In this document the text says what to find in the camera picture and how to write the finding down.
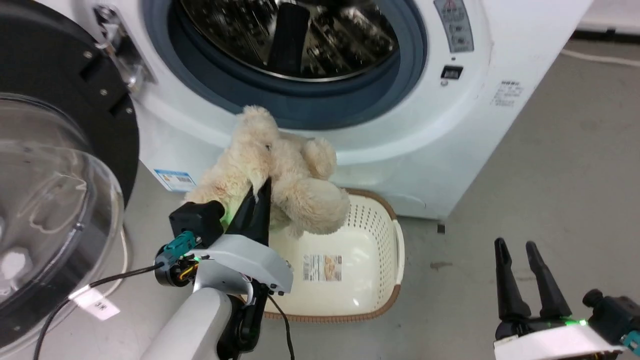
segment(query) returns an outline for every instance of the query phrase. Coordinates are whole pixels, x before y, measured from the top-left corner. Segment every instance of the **black cable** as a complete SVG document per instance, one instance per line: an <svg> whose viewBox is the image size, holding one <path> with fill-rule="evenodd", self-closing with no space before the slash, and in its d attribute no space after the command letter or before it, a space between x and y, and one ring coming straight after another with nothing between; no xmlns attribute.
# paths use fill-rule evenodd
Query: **black cable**
<svg viewBox="0 0 640 360"><path fill-rule="evenodd" d="M124 279L125 277L131 277L139 274L144 274L145 272L151 272L155 269L161 268L163 265L164 263L158 263L146 268L131 270L130 272L124 272L122 274L105 277L104 279L96 280L89 284L89 288L95 288L96 286L100 286L102 284L106 284L107 282L115 281L118 279ZM65 307L65 305L69 303L69 301L69 298L66 298L63 302L60 302L58 306L56 306L56 308L51 311L51 314L49 314L44 324L42 324L42 329L40 329L40 334L38 335L38 341L36 341L36 349L33 351L33 360L40 359L40 350L42 349L42 343L44 341L44 336L47 334L47 329L49 328L49 326L51 326L51 323L53 322L53 319L56 317L56 315L60 312L60 310L62 310L63 307Z"/></svg>
<svg viewBox="0 0 640 360"><path fill-rule="evenodd" d="M282 315L282 318L284 319L284 327L287 331L287 346L289 347L289 355L291 355L291 360L296 360L296 356L293 354L293 342L291 342L291 328L289 327L289 319L287 319L287 315L284 314L284 311L280 309L280 306L278 306L278 303L276 303L276 301L273 300L273 297L271 297L271 295L267 295L267 296L269 297L269 300L271 300L273 305L276 307L276 309L278 309L278 311L280 312L280 315Z"/></svg>

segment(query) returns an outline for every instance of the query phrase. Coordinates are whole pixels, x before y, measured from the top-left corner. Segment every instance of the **beige plush toy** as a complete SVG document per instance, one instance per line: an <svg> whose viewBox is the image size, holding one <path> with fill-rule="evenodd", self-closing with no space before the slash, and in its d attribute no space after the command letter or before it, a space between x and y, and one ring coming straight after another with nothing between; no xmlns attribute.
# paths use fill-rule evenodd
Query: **beige plush toy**
<svg viewBox="0 0 640 360"><path fill-rule="evenodd" d="M231 146L185 197L198 203L220 201L228 226L247 191L272 179L271 228L330 234L345 222L349 197L327 179L335 170L335 151L324 139L280 133L264 108L248 106L239 115Z"/></svg>

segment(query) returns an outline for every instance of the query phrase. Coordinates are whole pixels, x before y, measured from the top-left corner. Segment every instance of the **gray floor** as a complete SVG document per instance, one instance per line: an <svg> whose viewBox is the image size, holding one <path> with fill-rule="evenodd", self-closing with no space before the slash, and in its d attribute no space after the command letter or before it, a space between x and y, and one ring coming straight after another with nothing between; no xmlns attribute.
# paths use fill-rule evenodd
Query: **gray floor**
<svg viewBox="0 0 640 360"><path fill-rule="evenodd" d="M640 59L638 47L568 47ZM437 234L431 222L401 221L408 258L396 305L367 323L293 324L298 359L492 359L498 236L508 241L534 313L540 305L528 240L538 242L577 317L588 316L580 301L594 287L640 300L638 84L638 69L560 56L447 221L447 233ZM134 266L148 265L168 240L166 216L179 200L141 168L126 220ZM451 265L432 266L438 263ZM122 314L98 323L75 311L48 335L42 359L137 359L187 295L149 275L130 279L111 298ZM25 351L11 360L28 358ZM265 321L257 352L245 359L287 358L283 324Z"/></svg>

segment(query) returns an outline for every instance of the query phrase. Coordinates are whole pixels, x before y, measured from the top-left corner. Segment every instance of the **white wall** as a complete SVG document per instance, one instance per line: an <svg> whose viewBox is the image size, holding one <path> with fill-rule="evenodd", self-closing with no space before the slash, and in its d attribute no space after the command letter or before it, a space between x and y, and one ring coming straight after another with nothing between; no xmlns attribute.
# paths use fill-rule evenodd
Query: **white wall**
<svg viewBox="0 0 640 360"><path fill-rule="evenodd" d="M640 0L594 0L578 29L640 35Z"/></svg>

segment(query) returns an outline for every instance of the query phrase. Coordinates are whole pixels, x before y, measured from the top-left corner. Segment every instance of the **white plastic basket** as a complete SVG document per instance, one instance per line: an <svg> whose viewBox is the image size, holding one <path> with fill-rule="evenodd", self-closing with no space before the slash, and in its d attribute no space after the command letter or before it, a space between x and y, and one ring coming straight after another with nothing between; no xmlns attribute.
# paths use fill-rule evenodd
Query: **white plastic basket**
<svg viewBox="0 0 640 360"><path fill-rule="evenodd" d="M404 274L404 239L396 214L375 193L349 190L349 199L347 222L334 234L305 233L299 240L285 231L270 234L269 246L294 270L291 294L275 297L290 321L364 321L396 301ZM271 302L266 317L280 317Z"/></svg>

